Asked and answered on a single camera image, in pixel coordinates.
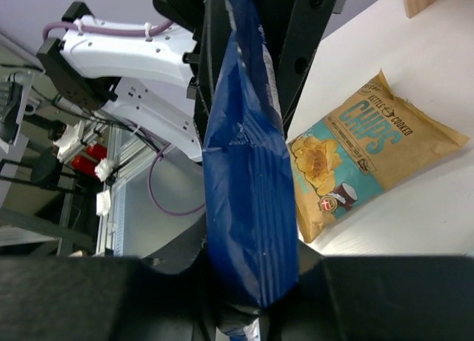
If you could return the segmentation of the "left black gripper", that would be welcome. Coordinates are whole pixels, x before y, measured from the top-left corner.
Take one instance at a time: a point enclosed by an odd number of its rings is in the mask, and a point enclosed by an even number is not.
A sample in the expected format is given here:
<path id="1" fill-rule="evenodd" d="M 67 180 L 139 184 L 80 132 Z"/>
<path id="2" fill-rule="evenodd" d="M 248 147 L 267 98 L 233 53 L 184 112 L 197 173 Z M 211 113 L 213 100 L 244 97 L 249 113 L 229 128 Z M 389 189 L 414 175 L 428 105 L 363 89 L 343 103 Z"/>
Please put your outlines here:
<path id="1" fill-rule="evenodd" d="M 287 25 L 277 70 L 277 88 L 286 133 L 332 13 L 339 14 L 346 0 L 252 0 L 263 22 L 275 19 Z M 199 54 L 194 70 L 196 92 L 194 122 L 204 140 L 230 25 L 224 0 L 153 0 L 155 10 L 193 32 Z"/>

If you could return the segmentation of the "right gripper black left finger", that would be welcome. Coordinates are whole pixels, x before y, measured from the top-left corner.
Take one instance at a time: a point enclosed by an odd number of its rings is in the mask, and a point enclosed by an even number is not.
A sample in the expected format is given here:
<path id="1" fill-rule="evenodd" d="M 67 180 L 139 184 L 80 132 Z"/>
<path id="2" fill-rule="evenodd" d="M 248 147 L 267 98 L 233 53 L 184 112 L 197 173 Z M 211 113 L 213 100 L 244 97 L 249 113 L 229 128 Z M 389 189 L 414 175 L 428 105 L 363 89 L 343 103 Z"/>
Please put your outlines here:
<path id="1" fill-rule="evenodd" d="M 1 259 L 3 340 L 214 340 L 206 222 L 149 257 Z"/>

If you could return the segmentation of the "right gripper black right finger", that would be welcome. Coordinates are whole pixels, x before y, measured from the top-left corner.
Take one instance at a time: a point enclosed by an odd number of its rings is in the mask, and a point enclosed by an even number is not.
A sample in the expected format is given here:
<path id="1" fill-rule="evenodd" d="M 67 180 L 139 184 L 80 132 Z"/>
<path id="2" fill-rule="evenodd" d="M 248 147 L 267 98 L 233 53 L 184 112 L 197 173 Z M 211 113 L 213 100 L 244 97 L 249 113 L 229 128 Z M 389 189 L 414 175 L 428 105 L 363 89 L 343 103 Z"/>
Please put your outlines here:
<path id="1" fill-rule="evenodd" d="M 261 316 L 263 340 L 472 340 L 473 257 L 323 256 Z"/>

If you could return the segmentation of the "yellow kettle cooked chips bag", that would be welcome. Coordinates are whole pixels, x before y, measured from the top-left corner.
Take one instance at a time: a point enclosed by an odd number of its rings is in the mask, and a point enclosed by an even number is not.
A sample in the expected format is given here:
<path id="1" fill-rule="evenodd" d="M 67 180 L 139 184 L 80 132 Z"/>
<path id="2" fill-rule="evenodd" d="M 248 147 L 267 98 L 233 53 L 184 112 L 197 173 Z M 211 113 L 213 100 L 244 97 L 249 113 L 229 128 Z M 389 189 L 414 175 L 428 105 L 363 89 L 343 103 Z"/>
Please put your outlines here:
<path id="1" fill-rule="evenodd" d="M 395 95 L 378 73 L 288 144 L 304 242 L 468 141 Z"/>

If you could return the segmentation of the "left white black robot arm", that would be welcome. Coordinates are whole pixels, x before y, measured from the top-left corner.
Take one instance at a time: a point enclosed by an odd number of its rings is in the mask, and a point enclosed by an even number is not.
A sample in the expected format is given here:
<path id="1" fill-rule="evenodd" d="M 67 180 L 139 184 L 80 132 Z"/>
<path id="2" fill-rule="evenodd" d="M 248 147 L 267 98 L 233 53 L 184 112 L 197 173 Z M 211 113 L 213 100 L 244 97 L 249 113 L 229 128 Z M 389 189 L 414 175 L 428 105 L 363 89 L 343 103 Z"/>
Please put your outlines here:
<path id="1" fill-rule="evenodd" d="M 324 31 L 346 0 L 245 0 L 272 60 L 286 133 Z M 97 19 L 81 1 L 43 30 L 37 56 L 59 94 L 131 122 L 201 161 L 213 94 L 231 31 L 226 0 L 153 0 L 162 25 Z"/>

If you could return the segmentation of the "aluminium mounting rail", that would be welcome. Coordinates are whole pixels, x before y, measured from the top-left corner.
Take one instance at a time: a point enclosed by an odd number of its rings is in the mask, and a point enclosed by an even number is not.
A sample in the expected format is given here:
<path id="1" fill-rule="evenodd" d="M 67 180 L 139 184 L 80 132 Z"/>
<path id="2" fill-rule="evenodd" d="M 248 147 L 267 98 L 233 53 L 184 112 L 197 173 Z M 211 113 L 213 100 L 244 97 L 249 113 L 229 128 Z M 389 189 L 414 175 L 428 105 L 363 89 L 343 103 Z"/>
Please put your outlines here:
<path id="1" fill-rule="evenodd" d="M 107 157 L 121 168 L 113 174 L 112 183 L 102 190 L 110 193 L 108 214 L 99 217 L 95 256 L 121 256 L 124 248 L 126 184 L 150 166 L 157 151 L 165 146 L 163 139 L 145 131 L 133 135 L 124 130 L 110 130 Z"/>

